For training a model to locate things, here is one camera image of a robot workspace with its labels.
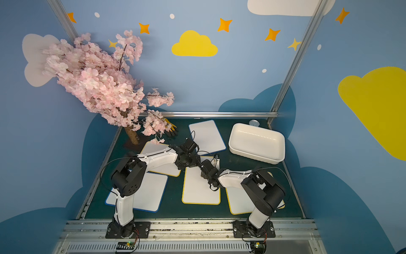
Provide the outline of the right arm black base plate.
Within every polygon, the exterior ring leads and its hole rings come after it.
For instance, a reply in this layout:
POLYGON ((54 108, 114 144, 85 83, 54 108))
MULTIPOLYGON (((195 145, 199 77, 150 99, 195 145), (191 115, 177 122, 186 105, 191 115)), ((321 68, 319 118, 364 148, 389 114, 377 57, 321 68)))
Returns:
POLYGON ((233 221, 234 238, 275 238, 276 232, 271 221, 265 221, 261 228, 256 228, 248 221, 233 221))

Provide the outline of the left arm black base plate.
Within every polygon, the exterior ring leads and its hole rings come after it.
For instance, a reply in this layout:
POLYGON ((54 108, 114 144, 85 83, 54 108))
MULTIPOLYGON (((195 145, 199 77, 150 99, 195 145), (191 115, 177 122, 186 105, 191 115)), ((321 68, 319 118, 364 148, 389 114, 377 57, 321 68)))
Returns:
POLYGON ((130 222, 125 226, 112 221, 105 235, 106 239, 146 239, 149 236, 150 222, 130 222))

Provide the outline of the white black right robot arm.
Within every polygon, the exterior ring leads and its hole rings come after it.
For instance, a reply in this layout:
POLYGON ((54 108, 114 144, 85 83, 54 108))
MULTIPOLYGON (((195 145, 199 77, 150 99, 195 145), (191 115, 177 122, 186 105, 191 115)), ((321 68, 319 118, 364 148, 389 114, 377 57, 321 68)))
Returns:
POLYGON ((254 205, 254 210, 245 223, 234 222, 238 237, 262 238, 270 228, 268 219, 275 213, 285 198, 284 187, 268 172, 270 168, 248 171, 217 169, 210 160, 198 162, 201 177, 214 188, 238 188, 245 191, 254 205))

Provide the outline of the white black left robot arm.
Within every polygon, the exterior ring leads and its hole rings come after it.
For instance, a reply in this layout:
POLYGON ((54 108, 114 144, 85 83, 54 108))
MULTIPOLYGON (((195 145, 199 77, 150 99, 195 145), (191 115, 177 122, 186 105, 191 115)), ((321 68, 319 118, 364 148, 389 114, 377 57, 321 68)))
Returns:
POLYGON ((121 158, 111 175, 112 193, 116 195, 115 212, 107 227, 107 239, 146 239, 150 222, 134 221, 134 194, 140 189, 148 169, 174 164, 178 169, 200 163, 195 151, 198 145, 190 138, 179 146, 169 146, 153 153, 134 154, 121 158))

